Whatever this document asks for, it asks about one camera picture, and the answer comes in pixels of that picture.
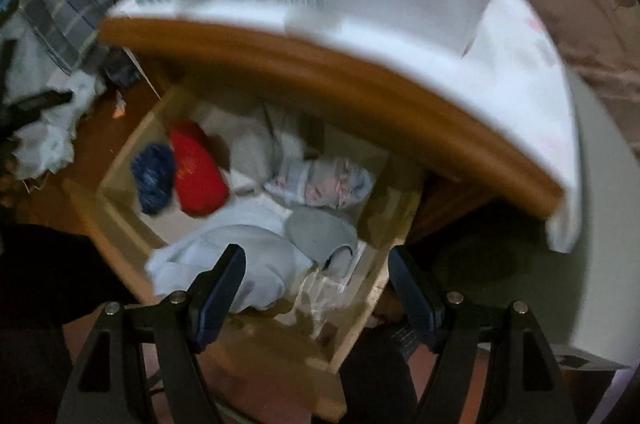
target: brown floor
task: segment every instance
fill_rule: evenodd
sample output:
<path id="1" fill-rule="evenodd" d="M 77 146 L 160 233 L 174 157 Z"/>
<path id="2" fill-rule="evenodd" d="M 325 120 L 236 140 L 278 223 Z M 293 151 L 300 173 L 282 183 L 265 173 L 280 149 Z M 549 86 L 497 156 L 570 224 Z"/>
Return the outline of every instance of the brown floor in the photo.
<path id="1" fill-rule="evenodd" d="M 97 100 L 92 113 L 78 127 L 74 143 L 75 161 L 55 175 L 50 175 L 41 191 L 30 195 L 23 192 L 18 203 L 18 220 L 41 224 L 70 233 L 85 233 L 71 202 L 62 190 L 62 181 L 72 179 L 95 191 L 102 177 L 138 126 L 144 115 L 158 100 L 145 82 L 132 86 L 124 94 L 127 111 L 124 117 L 113 119 L 114 91 Z M 410 360 L 414 384 L 422 393 L 431 374 L 435 357 L 421 346 Z M 472 386 L 461 423 L 471 424 L 478 412 L 482 383 L 486 375 L 486 354 L 479 353 Z M 612 372 L 564 372 L 564 378 L 576 408 L 578 423 L 586 423 L 610 383 Z M 310 416 L 303 409 L 292 407 L 281 393 L 268 390 L 264 380 L 225 379 L 222 388 L 233 406 L 264 424 L 308 424 Z"/>

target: metal rivet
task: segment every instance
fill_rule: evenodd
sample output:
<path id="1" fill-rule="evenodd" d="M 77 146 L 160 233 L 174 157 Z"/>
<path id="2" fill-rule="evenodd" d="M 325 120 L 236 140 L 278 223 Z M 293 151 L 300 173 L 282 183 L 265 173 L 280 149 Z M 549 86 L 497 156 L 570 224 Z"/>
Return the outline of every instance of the metal rivet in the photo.
<path id="1" fill-rule="evenodd" d="M 118 303 L 117 301 L 112 301 L 104 308 L 105 314 L 108 314 L 110 316 L 113 316 L 116 312 L 118 312 L 118 310 L 120 310 L 120 303 Z"/>
<path id="2" fill-rule="evenodd" d="M 453 305 L 460 305 L 465 300 L 465 297 L 460 292 L 453 291 L 447 293 L 447 299 L 449 303 L 453 303 Z"/>
<path id="3" fill-rule="evenodd" d="M 169 301 L 171 303 L 174 303 L 174 305 L 179 305 L 186 299 L 187 299 L 187 293 L 184 290 L 174 290 L 169 295 Z"/>
<path id="4" fill-rule="evenodd" d="M 524 303 L 524 301 L 514 301 L 513 310 L 518 314 L 526 314 L 527 312 L 529 312 L 529 305 Z"/>

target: black object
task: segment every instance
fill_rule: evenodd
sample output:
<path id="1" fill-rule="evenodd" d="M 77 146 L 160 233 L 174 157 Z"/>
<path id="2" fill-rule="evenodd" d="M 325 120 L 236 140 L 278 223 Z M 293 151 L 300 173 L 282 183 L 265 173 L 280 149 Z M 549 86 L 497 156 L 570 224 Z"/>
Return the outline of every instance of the black object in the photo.
<path id="1" fill-rule="evenodd" d="M 436 282 L 427 280 L 403 246 L 388 261 L 409 321 L 438 354 L 412 422 L 459 422 L 478 344 L 491 343 L 478 424 L 575 424 L 556 358 L 526 304 L 499 309 L 474 305 L 457 292 L 435 296 Z"/>
<path id="2" fill-rule="evenodd" d="M 0 100 L 4 96 L 6 73 L 14 58 L 15 40 L 2 43 L 0 53 Z M 15 130 L 39 120 L 43 110 L 70 103 L 74 98 L 72 91 L 59 92 L 47 90 L 33 96 L 27 96 L 9 105 L 0 102 L 0 141 L 11 137 Z"/>
<path id="3" fill-rule="evenodd" d="M 410 322 L 438 354 L 410 422 L 459 422 L 478 343 L 491 343 L 478 424 L 575 424 L 555 357 L 524 303 L 498 309 L 474 305 L 459 293 L 442 296 L 404 247 L 391 251 L 388 264 Z M 244 269 L 244 251 L 231 244 L 186 293 L 174 292 L 153 307 L 107 305 L 82 349 L 57 423 L 155 422 L 140 350 L 140 343 L 152 342 L 174 422 L 222 423 L 194 354 L 218 337 Z"/>
<path id="4" fill-rule="evenodd" d="M 108 304 L 82 348 L 56 422 L 154 423 L 142 343 L 155 343 L 175 424 L 222 424 L 194 354 L 218 337 L 245 268 L 244 250 L 230 244 L 187 292 L 176 291 L 150 307 Z"/>
<path id="5" fill-rule="evenodd" d="M 398 332 L 406 324 L 367 328 L 338 374 L 347 404 L 340 424 L 409 424 L 418 406 L 411 369 Z M 331 424 L 317 416 L 311 424 Z"/>
<path id="6" fill-rule="evenodd" d="M 0 422 L 52 424 L 73 365 L 62 325 L 135 297 L 85 236 L 0 225 Z"/>
<path id="7" fill-rule="evenodd" d="M 142 77 L 127 52 L 120 47 L 111 50 L 102 64 L 102 70 L 114 85 L 121 89 L 130 87 Z"/>

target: white cloth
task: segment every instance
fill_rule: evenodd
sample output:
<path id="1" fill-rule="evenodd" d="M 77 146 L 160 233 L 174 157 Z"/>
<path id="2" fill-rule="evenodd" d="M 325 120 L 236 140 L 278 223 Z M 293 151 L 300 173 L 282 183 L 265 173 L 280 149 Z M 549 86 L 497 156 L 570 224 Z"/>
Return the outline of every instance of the white cloth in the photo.
<path id="1" fill-rule="evenodd" d="M 188 289 L 199 273 L 213 268 L 228 244 L 238 244 L 246 254 L 246 273 L 231 312 L 269 308 L 287 292 L 297 291 L 312 266 L 284 237 L 289 215 L 266 195 L 231 198 L 200 229 L 154 251 L 145 265 L 154 293 Z"/>
<path id="2" fill-rule="evenodd" d="M 476 40 L 450 83 L 436 88 L 498 131 L 562 186 L 564 199 L 546 221 L 546 236 L 553 251 L 570 252 L 582 225 L 574 105 L 564 64 L 530 4 L 491 0 Z"/>
<path id="3" fill-rule="evenodd" d="M 13 13 L 0 27 L 0 38 L 17 40 L 14 58 L 6 73 L 6 93 L 2 98 L 5 104 L 40 92 L 60 70 L 19 12 Z"/>

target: open drawer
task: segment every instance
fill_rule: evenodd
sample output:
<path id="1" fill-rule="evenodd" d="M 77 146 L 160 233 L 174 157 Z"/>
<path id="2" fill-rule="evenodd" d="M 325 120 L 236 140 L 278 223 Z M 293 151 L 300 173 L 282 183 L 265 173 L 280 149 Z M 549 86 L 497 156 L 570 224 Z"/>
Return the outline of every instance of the open drawer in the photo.
<path id="1" fill-rule="evenodd" d="M 95 194 L 66 183 L 102 255 L 145 304 L 156 301 L 144 269 L 147 258 L 154 249 L 195 230 L 203 220 L 174 208 L 156 217 L 140 214 L 131 160 L 147 144 L 167 142 L 167 134 L 178 121 L 193 118 L 207 133 L 224 133 L 223 127 L 255 112 L 263 102 L 255 94 L 216 79 L 209 69 L 191 66 L 189 72 L 146 115 Z M 358 217 L 358 237 L 367 247 L 340 295 L 339 305 L 327 311 L 321 332 L 314 338 L 309 336 L 311 330 L 305 318 L 299 317 L 298 322 L 289 325 L 274 318 L 292 309 L 293 299 L 282 300 L 276 309 L 247 309 L 230 315 L 218 341 L 206 353 L 214 354 L 217 362 L 236 375 L 252 375 L 253 369 L 281 372 L 279 377 L 286 382 L 284 390 L 311 411 L 335 420 L 344 412 L 337 371 L 388 281 L 386 257 L 394 245 L 404 242 L 410 229 L 420 203 L 424 172 L 408 159 L 338 130 L 322 119 L 305 119 L 307 147 L 318 153 L 348 157 L 376 178 Z"/>
<path id="2" fill-rule="evenodd" d="M 469 181 L 480 193 L 466 205 L 501 195 L 547 218 L 560 202 L 560 186 L 500 135 L 382 66 L 299 38 L 184 20 L 108 18 L 100 36 L 141 56 L 156 82 L 177 83 L 95 194 L 66 184 L 103 257 L 142 303 L 154 301 L 145 261 L 167 241 L 136 213 L 130 160 L 148 143 L 165 141 L 176 121 L 203 104 L 223 115 L 242 115 L 247 101 L 292 107 L 313 120 L 307 142 L 319 151 L 365 167 L 372 162 L 362 159 L 385 156 L 374 159 L 376 183 L 358 219 L 358 237 L 369 247 L 345 289 L 348 303 L 328 316 L 326 331 L 312 338 L 303 325 L 243 311 L 228 317 L 205 351 L 238 377 L 270 372 L 282 393 L 327 420 L 336 422 L 346 410 L 338 369 L 388 281 L 386 256 L 412 226 L 428 171 L 453 185 L 438 188 L 434 198 L 464 192 Z M 421 209 L 440 204 L 427 199 Z"/>

